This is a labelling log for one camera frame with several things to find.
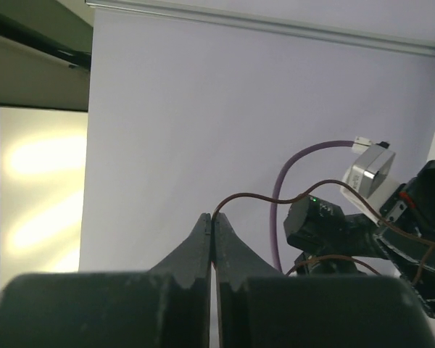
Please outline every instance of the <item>black plastic part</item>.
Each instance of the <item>black plastic part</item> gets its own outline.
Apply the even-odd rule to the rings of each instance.
[[[402,190],[414,203],[415,217],[424,219],[435,234],[435,160],[427,162],[419,174]]]
[[[385,258],[373,237],[375,223],[364,214],[345,216],[338,205],[314,196],[293,203],[283,226],[288,244],[311,255]]]
[[[255,254],[235,234],[224,214],[217,216],[214,236],[213,263],[217,279],[220,348],[252,347],[243,285],[252,276],[271,280],[285,276]]]
[[[397,266],[401,273],[401,278],[411,282],[416,272],[414,264],[403,262],[403,259],[390,253],[389,259]],[[423,272],[419,282],[413,287],[417,298],[420,300],[427,316],[435,319],[435,273]]]
[[[414,294],[395,278],[251,278],[244,289],[248,347],[435,348]]]
[[[387,143],[386,141],[381,141],[377,145],[383,147],[384,149],[388,149],[390,147],[390,143]]]
[[[417,270],[418,263],[422,260],[429,248],[429,246],[401,236],[389,228],[384,228],[379,240],[390,249],[389,255],[391,253],[401,255],[403,259],[406,259],[402,261],[404,264],[414,263],[415,269],[413,276]],[[427,259],[425,267],[435,271],[435,250]]]
[[[302,252],[298,257],[295,259],[295,265],[298,265],[300,262],[304,262],[309,258],[309,254],[307,252]],[[305,276],[311,273],[312,265],[307,264],[303,266],[299,266],[297,269],[297,275],[299,276]]]
[[[209,346],[210,215],[149,272],[22,275],[0,292],[0,348]]]

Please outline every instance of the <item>brown wire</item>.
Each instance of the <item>brown wire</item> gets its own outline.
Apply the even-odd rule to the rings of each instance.
[[[434,250],[435,250],[435,248],[433,246],[431,246],[430,248],[428,248],[427,252],[422,257],[422,260],[419,263],[418,271],[415,273],[415,277],[413,279],[413,282],[411,283],[412,286],[415,286],[419,282],[419,280],[421,279],[422,272],[423,272],[423,266],[426,264],[428,258],[430,257],[430,255],[432,254],[432,252]]]
[[[299,200],[305,198],[308,194],[313,192],[319,186],[323,186],[323,185],[326,185],[328,183],[334,183],[336,185],[343,186],[346,190],[351,192],[351,194],[353,196],[355,196],[357,199],[359,199],[359,201],[366,207],[367,210],[370,211],[370,213],[374,217],[376,217],[386,227],[390,228],[393,232],[395,232],[395,233],[397,233],[397,234],[399,234],[401,236],[404,236],[405,238],[411,239],[413,241],[417,241],[419,243],[422,243],[422,244],[425,244],[425,245],[428,245],[429,247],[431,247],[431,248],[428,249],[427,253],[424,255],[424,257],[420,261],[419,268],[418,268],[418,273],[416,274],[416,278],[417,278],[418,275],[419,275],[419,278],[420,278],[421,273],[423,271],[423,266],[425,265],[426,260],[430,257],[430,254],[435,249],[435,241],[429,241],[427,239],[424,239],[424,238],[421,238],[421,237],[417,237],[417,236],[414,236],[412,234],[408,234],[408,233],[404,232],[401,228],[396,227],[395,225],[393,225],[389,221],[385,220],[380,214],[378,214],[371,207],[371,205],[364,198],[362,198],[351,186],[349,186],[348,184],[344,183],[343,181],[339,181],[339,180],[335,180],[335,179],[326,179],[326,180],[319,181],[318,183],[315,183],[314,185],[309,187],[308,190],[306,190],[305,192],[299,194],[298,196],[296,196],[296,197],[294,197],[292,199],[274,199],[274,198],[271,198],[271,197],[263,196],[262,194],[251,194],[251,193],[247,193],[247,192],[241,192],[239,194],[232,194],[229,197],[227,197],[226,199],[224,199],[221,203],[219,203],[219,205],[216,207],[216,209],[213,212],[212,217],[211,217],[211,226],[212,226],[212,228],[214,228],[214,224],[215,224],[216,218],[218,216],[218,213],[224,207],[224,205],[226,205],[227,203],[229,203],[230,201],[232,201],[232,200],[234,200],[236,198],[248,197],[248,198],[260,199],[260,200],[263,200],[263,201],[266,201],[266,202],[276,203],[276,204],[293,204],[293,203],[298,202]]]
[[[290,270],[286,273],[286,276],[290,276],[295,270],[297,270],[298,268],[304,266],[304,265],[308,265],[310,263],[314,263],[314,262],[319,262],[322,260],[346,260],[346,261],[353,261],[356,262],[359,265],[362,265],[364,267],[366,267],[370,272],[375,273],[377,276],[381,276],[381,274],[372,266],[369,266],[367,263],[361,261],[361,260],[357,260],[353,257],[349,257],[349,256],[345,256],[345,255],[325,255],[325,256],[319,256],[319,257],[312,257],[308,260],[305,261],[301,261],[298,262],[295,266],[293,266],[292,268],[290,268]]]

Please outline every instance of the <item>bright window light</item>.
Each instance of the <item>bright window light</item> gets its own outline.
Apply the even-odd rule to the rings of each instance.
[[[21,227],[13,236],[15,251],[31,248],[82,220],[83,190],[38,213]]]
[[[79,268],[79,251],[79,247],[74,248],[60,260],[50,265],[48,271],[58,273],[74,272]]]
[[[34,141],[15,149],[9,163],[20,175],[80,169],[86,165],[86,147],[85,136]]]

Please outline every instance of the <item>cable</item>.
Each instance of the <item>cable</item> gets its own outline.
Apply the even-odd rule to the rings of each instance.
[[[346,261],[353,261],[356,262],[359,265],[362,265],[364,267],[366,267],[370,272],[376,274],[377,276],[381,276],[381,274],[372,266],[369,266],[367,263],[361,261],[361,260],[357,260],[353,257],[349,257],[349,256],[345,256],[345,255],[325,255],[325,256],[319,256],[319,257],[312,257],[306,261],[301,261],[298,262],[295,266],[293,266],[292,268],[290,268],[290,270],[286,273],[286,276],[290,276],[295,270],[297,270],[298,268],[304,266],[304,265],[308,265],[310,263],[314,263],[314,262],[319,262],[322,260],[346,260]]]
[[[293,155],[286,163],[283,165],[280,173],[278,174],[277,180],[275,181],[273,189],[273,198],[278,199],[281,194],[281,188],[283,180],[285,179],[290,168],[308,154],[312,154],[318,150],[329,149],[331,147],[352,147],[355,144],[354,141],[348,140],[337,140],[337,141],[326,141],[316,145],[307,147],[306,149]],[[270,205],[270,217],[269,217],[269,237],[270,237],[270,250],[273,256],[274,267],[282,271],[281,257],[278,253],[278,242],[277,242],[277,203],[273,202]]]
[[[434,252],[434,250],[435,250],[435,247],[431,246],[430,248],[428,248],[427,252],[422,257],[422,260],[419,263],[418,271],[415,273],[415,277],[413,279],[413,282],[411,283],[412,286],[417,285],[417,283],[421,279],[422,272],[423,272],[423,266],[426,264],[428,258],[430,257],[431,253]]]
[[[273,198],[270,198],[270,197],[267,197],[267,196],[263,196],[261,194],[251,194],[251,193],[246,193],[246,192],[242,192],[242,193],[239,193],[239,194],[232,194],[231,196],[229,196],[226,199],[224,199],[221,203],[219,203],[219,205],[216,207],[215,211],[213,212],[212,217],[211,217],[211,226],[212,226],[212,229],[214,229],[216,217],[218,216],[219,211],[227,203],[229,203],[230,201],[232,201],[232,200],[234,200],[236,198],[249,197],[249,198],[260,199],[260,200],[263,200],[263,201],[266,201],[266,202],[270,202],[270,203],[276,203],[276,204],[292,204],[292,203],[298,202],[300,199],[305,198],[308,194],[310,194],[312,191],[314,191],[319,186],[326,185],[328,183],[334,183],[336,185],[343,186],[348,191],[350,191],[353,194],[353,196],[355,196],[357,199],[360,200],[360,202],[362,204],[364,204],[364,206],[370,211],[370,213],[372,215],[374,215],[378,220],[380,220],[381,223],[383,223],[386,227],[390,228],[393,232],[395,232],[395,233],[397,233],[397,234],[399,234],[401,236],[404,236],[405,238],[408,238],[408,239],[411,239],[413,241],[417,241],[419,243],[422,243],[422,244],[425,244],[425,245],[428,245],[430,247],[435,248],[435,242],[429,241],[429,240],[421,238],[421,237],[414,236],[412,234],[408,234],[407,232],[404,232],[400,228],[398,228],[395,225],[391,224],[389,221],[385,220],[351,186],[347,185],[343,181],[334,180],[334,179],[327,179],[327,180],[319,181],[318,183],[315,183],[314,185],[309,187],[308,190],[306,190],[302,194],[299,194],[298,196],[296,196],[295,198],[292,198],[292,199],[273,199]]]

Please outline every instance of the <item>white backdrop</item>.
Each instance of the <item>white backdrop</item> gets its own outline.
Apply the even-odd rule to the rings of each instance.
[[[434,130],[435,59],[97,10],[80,270],[150,268],[201,212],[237,191],[270,195],[282,164],[319,141],[391,141],[392,175],[407,181]],[[348,149],[313,154],[281,196],[354,160]],[[355,211],[335,187],[315,194]],[[298,254],[284,242],[286,211],[285,270]],[[223,212],[270,262],[269,205],[241,199]]]

